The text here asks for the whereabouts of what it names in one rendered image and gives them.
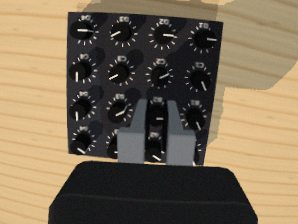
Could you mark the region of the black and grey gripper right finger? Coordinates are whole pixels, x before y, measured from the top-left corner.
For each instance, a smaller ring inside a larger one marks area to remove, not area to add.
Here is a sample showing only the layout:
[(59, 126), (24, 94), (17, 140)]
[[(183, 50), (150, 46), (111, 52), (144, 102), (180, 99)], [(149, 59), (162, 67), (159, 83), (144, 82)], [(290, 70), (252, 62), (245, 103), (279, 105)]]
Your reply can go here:
[[(168, 139), (167, 139), (168, 133)], [(176, 101), (164, 100), (162, 147), (166, 165), (193, 166), (196, 136), (193, 130), (183, 130)]]

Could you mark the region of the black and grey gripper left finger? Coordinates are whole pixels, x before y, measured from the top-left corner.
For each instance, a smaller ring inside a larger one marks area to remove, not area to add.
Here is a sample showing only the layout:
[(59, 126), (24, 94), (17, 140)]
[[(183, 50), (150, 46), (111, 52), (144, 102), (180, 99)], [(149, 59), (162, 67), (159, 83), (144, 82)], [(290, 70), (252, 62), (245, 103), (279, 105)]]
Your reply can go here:
[[(117, 133), (117, 162), (144, 164), (148, 150), (150, 99), (139, 99), (130, 127)], [(146, 138), (145, 138), (146, 129)]]

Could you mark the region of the black knob box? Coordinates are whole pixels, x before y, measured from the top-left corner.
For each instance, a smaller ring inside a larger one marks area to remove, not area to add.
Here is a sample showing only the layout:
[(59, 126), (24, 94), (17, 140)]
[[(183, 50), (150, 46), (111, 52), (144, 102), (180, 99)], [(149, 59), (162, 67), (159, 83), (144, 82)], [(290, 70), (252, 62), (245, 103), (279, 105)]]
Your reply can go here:
[(211, 20), (68, 12), (68, 154), (117, 159), (119, 128), (131, 126), (139, 99), (150, 99), (145, 162), (166, 163), (163, 102), (172, 100), (183, 129), (196, 135), (193, 165), (203, 166), (222, 31)]

